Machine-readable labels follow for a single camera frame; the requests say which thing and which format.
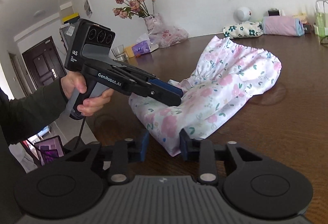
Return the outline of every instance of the power cord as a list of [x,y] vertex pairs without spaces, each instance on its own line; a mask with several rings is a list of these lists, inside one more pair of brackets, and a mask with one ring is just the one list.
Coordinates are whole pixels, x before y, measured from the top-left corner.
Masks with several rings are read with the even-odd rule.
[[[79,136],[77,138],[77,141],[76,141],[76,144],[74,146],[74,149],[73,150],[76,150],[80,140],[81,140],[81,135],[82,135],[82,131],[83,131],[83,127],[84,127],[84,123],[85,123],[85,120],[86,120],[86,117],[83,117],[83,121],[82,121],[82,124],[81,124],[81,128],[80,128],[80,132],[79,132]],[[26,139],[26,141],[29,142],[30,145],[32,145],[35,150],[39,151],[40,153],[46,155],[46,156],[49,156],[49,157],[52,157],[52,158],[58,158],[56,156],[52,156],[52,155],[49,155],[48,153],[44,152],[43,150],[41,150],[40,148],[36,147],[29,139]]]

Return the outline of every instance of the dark sleeve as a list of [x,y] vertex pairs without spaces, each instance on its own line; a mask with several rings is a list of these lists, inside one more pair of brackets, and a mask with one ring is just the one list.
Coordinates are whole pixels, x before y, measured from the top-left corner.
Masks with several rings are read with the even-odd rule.
[[60,79],[22,99],[9,101],[1,91],[0,99],[0,125],[8,144],[37,134],[59,117],[67,103]]

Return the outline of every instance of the person's hand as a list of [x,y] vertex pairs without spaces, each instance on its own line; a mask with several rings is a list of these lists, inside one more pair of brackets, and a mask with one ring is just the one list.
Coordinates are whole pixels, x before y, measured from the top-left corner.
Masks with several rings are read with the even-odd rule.
[[[80,93],[85,93],[87,91],[85,79],[79,72],[68,72],[65,77],[61,78],[61,85],[67,99],[71,98],[74,88]],[[103,108],[104,104],[109,103],[113,93],[113,89],[108,89],[99,97],[87,98],[83,101],[82,105],[77,106],[77,109],[83,116],[91,116],[93,113]]]

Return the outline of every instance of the camera lens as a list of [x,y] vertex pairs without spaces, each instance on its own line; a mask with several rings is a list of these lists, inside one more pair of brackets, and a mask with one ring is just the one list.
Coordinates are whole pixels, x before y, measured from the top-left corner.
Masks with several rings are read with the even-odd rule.
[[97,34],[96,30],[95,30],[95,29],[92,29],[92,30],[89,32],[88,38],[89,38],[90,40],[92,40],[93,38],[95,38],[96,34]]
[[98,43],[102,43],[104,41],[105,37],[106,37],[106,33],[104,31],[101,31],[100,33],[98,33],[98,36],[97,36]]
[[112,41],[112,35],[109,34],[106,38],[106,43],[110,43]]

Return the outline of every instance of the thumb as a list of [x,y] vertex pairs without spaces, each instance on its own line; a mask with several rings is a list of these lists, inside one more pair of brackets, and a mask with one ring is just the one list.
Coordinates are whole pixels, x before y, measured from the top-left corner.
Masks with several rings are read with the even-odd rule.
[[75,75],[72,75],[72,81],[73,81],[74,87],[80,93],[85,93],[87,91],[86,81],[81,73],[77,72],[77,73],[75,73]]

